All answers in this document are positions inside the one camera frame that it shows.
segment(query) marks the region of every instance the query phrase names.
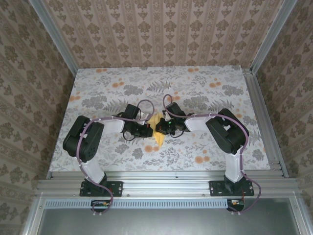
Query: floral tablecloth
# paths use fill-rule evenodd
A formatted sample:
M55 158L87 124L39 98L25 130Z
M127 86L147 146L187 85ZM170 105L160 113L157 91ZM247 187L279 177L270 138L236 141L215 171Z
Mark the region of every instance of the floral tablecloth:
M250 132L245 169L269 169L258 123L240 66L79 69L57 140L50 171L80 171L62 142L79 115L99 118L125 110L128 103L151 100L162 112L171 94L185 113L206 114L230 109ZM144 113L151 105L140 105ZM225 153L208 131L125 141L122 134L102 136L96 153L104 171L225 170Z

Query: wall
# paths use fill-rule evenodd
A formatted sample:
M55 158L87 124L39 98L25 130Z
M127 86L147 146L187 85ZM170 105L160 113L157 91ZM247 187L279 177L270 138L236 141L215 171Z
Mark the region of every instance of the wall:
M80 68L249 67L282 0L44 0Z
M27 219L73 76L27 0L0 1L0 234Z
M285 163L313 217L313 1L299 0L257 77Z

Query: floral patterned surface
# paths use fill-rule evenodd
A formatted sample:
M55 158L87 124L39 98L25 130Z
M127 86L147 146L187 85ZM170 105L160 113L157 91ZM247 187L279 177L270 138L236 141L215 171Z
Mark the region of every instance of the floral patterned surface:
M162 112L162 98L172 94L186 113L230 109L250 132L245 169L269 169L240 66L80 69L69 99L50 171L79 171L62 142L79 115L99 118L124 111L128 103L151 100ZM144 113L151 111L146 102ZM125 141L121 134L102 137L96 156L105 171L225 170L225 153L208 131L166 136L159 149L154 138Z

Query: yellow cloth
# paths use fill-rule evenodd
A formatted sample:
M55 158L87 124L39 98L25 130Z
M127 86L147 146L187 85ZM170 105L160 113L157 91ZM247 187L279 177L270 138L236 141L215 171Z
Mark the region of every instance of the yellow cloth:
M161 118L163 118L163 114L158 113L158 114L153 115L148 121L148 124L150 124L150 127L153 129L153 136L155 137L159 148L161 148L164 138L165 138L164 134L160 132L156 132L156 125L160 122Z

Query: patterned wallpaper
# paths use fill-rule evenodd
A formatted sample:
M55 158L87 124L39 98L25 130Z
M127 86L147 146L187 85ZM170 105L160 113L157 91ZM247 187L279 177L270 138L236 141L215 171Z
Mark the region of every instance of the patterned wallpaper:
M45 178L73 77L27 0L0 1L0 234L18 234Z
M313 219L313 1L297 2L257 76L285 163Z
M249 67L282 0L44 0L80 68Z

